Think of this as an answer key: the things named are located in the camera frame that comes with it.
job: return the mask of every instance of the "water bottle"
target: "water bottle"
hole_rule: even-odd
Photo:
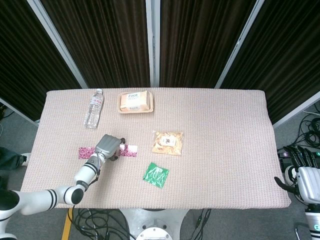
[[[104,96],[102,95],[102,89],[97,88],[95,94],[92,96],[88,112],[85,116],[84,126],[88,129],[96,129],[102,103],[104,102]]]

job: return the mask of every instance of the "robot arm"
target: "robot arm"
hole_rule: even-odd
[[[305,216],[312,240],[320,239],[320,169],[311,151],[306,148],[284,147],[291,157],[293,166],[285,170],[286,185],[275,177],[276,183],[284,190],[296,195],[307,205]]]
[[[10,217],[17,211],[23,215],[31,215],[51,210],[57,204],[80,203],[90,184],[98,180],[101,166],[106,160],[114,161],[118,158],[114,153],[121,143],[125,143],[124,138],[104,135],[95,147],[95,153],[75,175],[75,186],[59,186],[37,192],[0,190],[0,240],[17,239],[14,235],[5,233]]]

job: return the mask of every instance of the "dark curtain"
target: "dark curtain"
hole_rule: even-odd
[[[160,86],[213,88],[255,0],[162,0]]]
[[[265,91],[273,123],[320,91],[320,1],[267,0],[221,88]]]
[[[40,119],[51,90],[80,88],[25,0],[0,0],[0,98]]]
[[[90,88],[149,87],[145,0],[41,0]]]

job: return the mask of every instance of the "green wrapper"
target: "green wrapper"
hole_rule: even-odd
[[[162,189],[168,173],[168,169],[158,167],[156,164],[151,162],[144,174],[143,180]]]

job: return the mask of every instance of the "label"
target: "label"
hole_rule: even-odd
[[[102,101],[101,101],[101,99],[99,97],[93,96],[91,98],[90,104],[98,105],[99,107],[101,107]]]
[[[170,146],[173,147],[176,145],[176,137],[175,136],[162,136],[160,139],[160,144],[162,146]]]
[[[140,92],[129,93],[126,96],[126,105],[130,110],[140,109]]]

